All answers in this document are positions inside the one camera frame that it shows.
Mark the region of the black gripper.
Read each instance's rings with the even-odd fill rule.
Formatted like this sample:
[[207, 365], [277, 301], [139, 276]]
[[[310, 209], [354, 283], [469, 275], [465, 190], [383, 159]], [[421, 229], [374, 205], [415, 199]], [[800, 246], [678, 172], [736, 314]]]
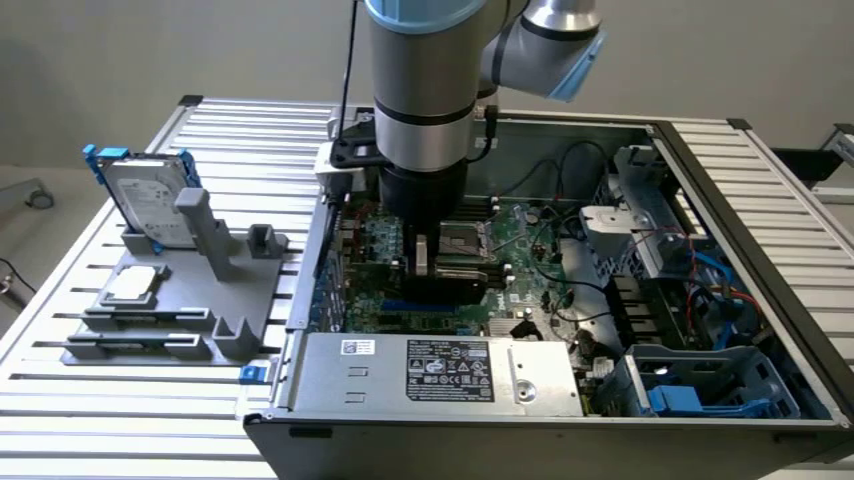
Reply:
[[455, 212], [465, 195], [467, 167], [415, 172], [381, 169], [381, 200], [403, 222], [403, 251], [409, 275], [434, 275], [441, 222]]

